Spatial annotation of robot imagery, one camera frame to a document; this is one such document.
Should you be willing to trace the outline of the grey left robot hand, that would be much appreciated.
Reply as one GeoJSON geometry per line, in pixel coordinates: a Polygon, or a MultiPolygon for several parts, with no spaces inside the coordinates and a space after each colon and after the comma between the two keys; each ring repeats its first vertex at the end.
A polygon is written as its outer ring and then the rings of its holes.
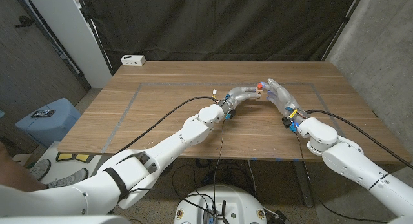
{"type": "Polygon", "coordinates": [[[228,114],[235,110],[243,101],[248,99],[259,99],[260,97],[261,94],[256,92],[256,87],[235,87],[218,102],[218,105],[222,108],[224,115],[228,116],[228,114]]]}

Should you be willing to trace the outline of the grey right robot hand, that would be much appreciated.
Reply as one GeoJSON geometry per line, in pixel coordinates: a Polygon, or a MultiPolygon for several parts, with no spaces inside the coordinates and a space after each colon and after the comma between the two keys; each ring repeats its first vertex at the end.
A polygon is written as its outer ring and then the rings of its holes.
{"type": "Polygon", "coordinates": [[[289,118],[294,123],[300,125],[310,116],[300,107],[294,96],[290,94],[283,86],[268,78],[268,82],[261,82],[263,88],[267,91],[267,99],[275,104],[279,112],[289,118]]]}

